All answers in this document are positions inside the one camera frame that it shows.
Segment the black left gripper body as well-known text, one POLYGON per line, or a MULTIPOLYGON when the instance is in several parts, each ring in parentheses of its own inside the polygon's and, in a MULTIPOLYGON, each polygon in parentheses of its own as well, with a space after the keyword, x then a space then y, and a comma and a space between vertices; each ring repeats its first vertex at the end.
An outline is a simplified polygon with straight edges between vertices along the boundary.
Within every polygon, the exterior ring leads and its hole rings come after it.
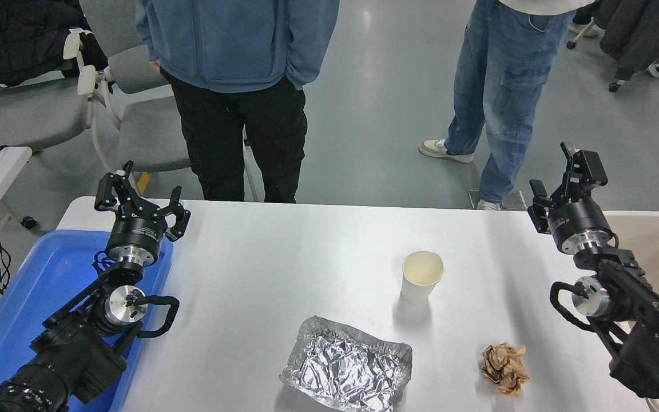
POLYGON ((157 258, 167 229, 166 219, 117 214, 105 252, 110 258, 136 250, 144 258, 157 258))

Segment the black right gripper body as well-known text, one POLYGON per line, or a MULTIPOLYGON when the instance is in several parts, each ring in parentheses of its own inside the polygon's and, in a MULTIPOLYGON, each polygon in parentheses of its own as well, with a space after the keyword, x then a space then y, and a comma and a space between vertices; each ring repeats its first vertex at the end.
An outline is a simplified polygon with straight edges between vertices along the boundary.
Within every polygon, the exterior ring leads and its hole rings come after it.
POLYGON ((591 199, 549 209, 547 224, 558 250, 605 246, 614 237, 602 209, 591 199))

